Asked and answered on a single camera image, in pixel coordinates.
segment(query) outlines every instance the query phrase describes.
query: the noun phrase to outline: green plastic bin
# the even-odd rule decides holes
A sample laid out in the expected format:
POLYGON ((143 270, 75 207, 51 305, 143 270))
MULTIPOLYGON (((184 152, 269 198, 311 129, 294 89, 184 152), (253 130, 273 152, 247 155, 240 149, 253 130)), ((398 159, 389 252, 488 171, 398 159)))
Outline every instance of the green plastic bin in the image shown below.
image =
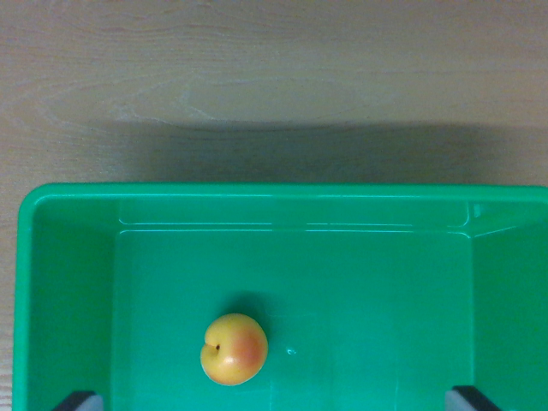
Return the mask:
POLYGON ((14 411, 548 409, 548 189, 58 184, 20 211, 14 411), (200 366, 239 311, 270 349, 200 366))

